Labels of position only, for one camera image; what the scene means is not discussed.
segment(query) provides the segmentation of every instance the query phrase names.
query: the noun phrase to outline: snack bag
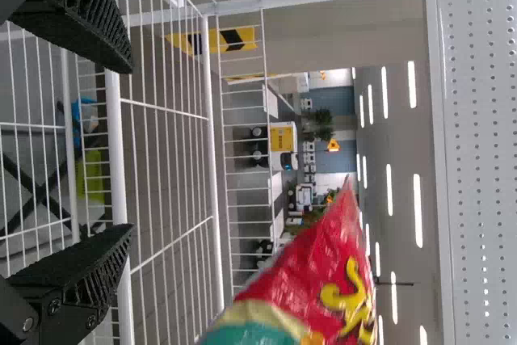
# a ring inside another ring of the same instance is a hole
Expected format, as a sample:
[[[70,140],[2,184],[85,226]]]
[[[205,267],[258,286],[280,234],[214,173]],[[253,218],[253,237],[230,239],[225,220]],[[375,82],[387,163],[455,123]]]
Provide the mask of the snack bag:
[[[376,342],[370,262],[349,182],[234,299],[203,345],[352,345]]]

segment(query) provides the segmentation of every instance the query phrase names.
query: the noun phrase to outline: yellow black chevron sign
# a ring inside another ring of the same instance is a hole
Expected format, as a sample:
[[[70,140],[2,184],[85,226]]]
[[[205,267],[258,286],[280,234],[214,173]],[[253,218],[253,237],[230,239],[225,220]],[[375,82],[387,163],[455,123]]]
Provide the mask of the yellow black chevron sign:
[[[219,31],[221,52],[232,52],[237,50],[253,50],[257,48],[255,44],[254,27],[237,27]],[[174,33],[166,36],[176,48],[181,48],[188,55],[200,55],[202,53],[202,36],[199,32],[193,33]],[[217,53],[217,29],[208,31],[210,43],[210,53]]]

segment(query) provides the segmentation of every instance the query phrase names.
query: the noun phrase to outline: pegboard panel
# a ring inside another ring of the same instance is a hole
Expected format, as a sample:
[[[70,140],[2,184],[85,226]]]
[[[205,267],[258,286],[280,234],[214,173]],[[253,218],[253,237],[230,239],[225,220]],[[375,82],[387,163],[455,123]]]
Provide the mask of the pegboard panel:
[[[517,0],[438,0],[456,343],[517,339]]]

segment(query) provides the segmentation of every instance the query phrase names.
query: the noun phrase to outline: ceiling light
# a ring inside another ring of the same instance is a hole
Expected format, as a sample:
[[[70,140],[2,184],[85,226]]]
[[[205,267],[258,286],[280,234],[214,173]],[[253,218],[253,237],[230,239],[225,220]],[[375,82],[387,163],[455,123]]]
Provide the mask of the ceiling light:
[[[360,119],[361,119],[361,128],[364,128],[364,101],[363,101],[363,95],[359,95],[359,112],[360,112]]]
[[[380,78],[382,81],[382,109],[385,114],[385,119],[388,119],[388,85],[386,80],[386,67],[383,66],[380,70]]]
[[[385,345],[385,325],[382,321],[382,315],[379,316],[379,345]]]
[[[422,231],[422,197],[420,187],[420,175],[413,175],[413,196],[414,196],[414,237],[417,246],[423,247]]]
[[[359,154],[355,155],[355,161],[357,164],[357,181],[361,182],[361,157]]]
[[[422,325],[420,325],[420,345],[427,345],[427,332]]]
[[[417,85],[414,61],[407,62],[407,82],[410,88],[410,107],[415,108],[417,106]]]
[[[397,277],[395,276],[395,272],[391,271],[391,314],[393,318],[393,323],[397,325],[398,323],[398,307],[397,307]]]
[[[366,255],[370,255],[370,225],[366,223]]]
[[[363,155],[363,185],[368,188],[368,175],[366,174],[366,156]]]
[[[388,197],[388,214],[393,215],[393,189],[391,184],[391,165],[386,165],[386,195]]]
[[[380,276],[380,247],[379,247],[379,242],[375,243],[375,275]]]
[[[370,117],[370,125],[372,125],[373,124],[372,84],[368,85],[368,115]]]

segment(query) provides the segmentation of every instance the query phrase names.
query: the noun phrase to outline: screw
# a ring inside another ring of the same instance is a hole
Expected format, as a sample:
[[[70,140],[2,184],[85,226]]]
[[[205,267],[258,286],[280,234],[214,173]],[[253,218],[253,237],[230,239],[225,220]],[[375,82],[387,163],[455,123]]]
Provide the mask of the screw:
[[[34,325],[34,318],[29,317],[25,320],[23,323],[23,333],[27,333],[30,329],[32,329],[32,326]]]
[[[48,315],[56,315],[61,308],[61,299],[56,298],[48,304]]]
[[[95,315],[90,315],[88,319],[86,320],[86,328],[88,330],[91,330],[94,328],[95,323],[97,323],[97,320],[95,319]]]

